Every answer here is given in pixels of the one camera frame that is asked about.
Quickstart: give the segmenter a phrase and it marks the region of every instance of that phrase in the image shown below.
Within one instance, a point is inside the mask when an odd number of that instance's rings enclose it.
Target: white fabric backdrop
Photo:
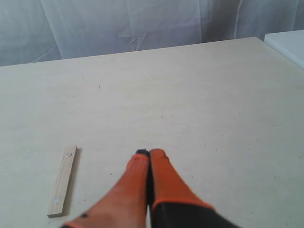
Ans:
[[[0,66],[304,29],[304,0],[0,0]]]

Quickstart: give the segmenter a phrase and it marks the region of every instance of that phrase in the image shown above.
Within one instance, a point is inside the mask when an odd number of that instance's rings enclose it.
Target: screw head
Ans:
[[[60,198],[59,197],[54,199],[54,203],[55,204],[58,204],[59,202],[60,202]]]

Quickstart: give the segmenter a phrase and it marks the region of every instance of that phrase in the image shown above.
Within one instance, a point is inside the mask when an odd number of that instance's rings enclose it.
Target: table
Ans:
[[[264,42],[304,69],[304,30],[266,34]]]
[[[300,227],[304,71],[257,38],[0,67],[0,220],[58,227],[98,201],[138,148],[163,148],[236,224]],[[47,209],[77,145],[67,216]]]

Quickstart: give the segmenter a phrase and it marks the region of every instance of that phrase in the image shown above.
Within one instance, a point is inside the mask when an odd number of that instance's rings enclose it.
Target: wooden block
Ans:
[[[63,216],[63,208],[76,151],[76,146],[69,146],[65,149],[48,208],[47,216],[49,218]]]

